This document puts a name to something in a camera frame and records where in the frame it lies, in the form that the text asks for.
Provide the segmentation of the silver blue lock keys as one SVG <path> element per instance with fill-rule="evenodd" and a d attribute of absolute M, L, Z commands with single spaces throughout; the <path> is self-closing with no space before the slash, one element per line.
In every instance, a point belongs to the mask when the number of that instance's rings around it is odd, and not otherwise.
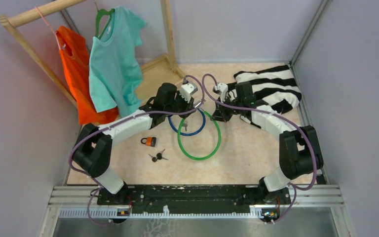
<path fill-rule="evenodd" d="M 184 133 L 188 132 L 188 122 L 187 121 L 183 122 L 181 131 Z"/>

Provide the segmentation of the orange padlock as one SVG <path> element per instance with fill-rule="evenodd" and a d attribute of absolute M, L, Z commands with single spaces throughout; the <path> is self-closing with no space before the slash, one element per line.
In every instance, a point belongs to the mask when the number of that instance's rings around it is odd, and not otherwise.
<path fill-rule="evenodd" d="M 144 137 L 140 140 L 141 144 L 148 146 L 148 147 L 155 147 L 157 144 L 157 138 L 156 137 Z"/>

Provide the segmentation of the black keys bunch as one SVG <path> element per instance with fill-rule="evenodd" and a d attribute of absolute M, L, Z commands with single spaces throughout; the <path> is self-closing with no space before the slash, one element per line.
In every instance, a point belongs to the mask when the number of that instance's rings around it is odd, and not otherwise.
<path fill-rule="evenodd" d="M 157 162 L 158 160 L 169 160 L 168 158 L 163 156 L 164 152 L 165 152 L 165 149 L 157 153 L 155 156 L 149 154 L 149 157 L 151 158 L 152 162 Z"/>

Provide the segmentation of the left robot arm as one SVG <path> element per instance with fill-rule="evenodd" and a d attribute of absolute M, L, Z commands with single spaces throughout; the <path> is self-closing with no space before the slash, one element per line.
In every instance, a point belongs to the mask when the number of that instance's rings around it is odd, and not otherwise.
<path fill-rule="evenodd" d="M 132 114 L 99 126 L 85 125 L 70 154 L 70 163 L 75 162 L 107 190 L 114 203 L 125 203 L 128 198 L 126 183 L 110 167 L 112 148 L 135 134 L 158 126 L 169 115 L 185 118 L 193 113 L 193 95 L 197 91 L 193 82 L 185 82 L 180 87 L 166 82 L 155 96 Z"/>

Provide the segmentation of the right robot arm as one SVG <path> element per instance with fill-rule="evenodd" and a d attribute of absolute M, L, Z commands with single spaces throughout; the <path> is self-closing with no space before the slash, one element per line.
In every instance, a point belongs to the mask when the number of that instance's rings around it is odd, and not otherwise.
<path fill-rule="evenodd" d="M 240 115 L 248 122 L 270 133 L 279 143 L 279 166 L 259 181 L 258 197 L 263 203 L 272 203 L 278 190 L 306 174 L 317 176 L 324 161 L 317 132 L 313 126 L 303 126 L 283 118 L 271 105 L 258 99 L 248 82 L 237 84 L 231 91 L 227 84 L 213 87 L 219 95 L 213 119 L 227 122 Z"/>

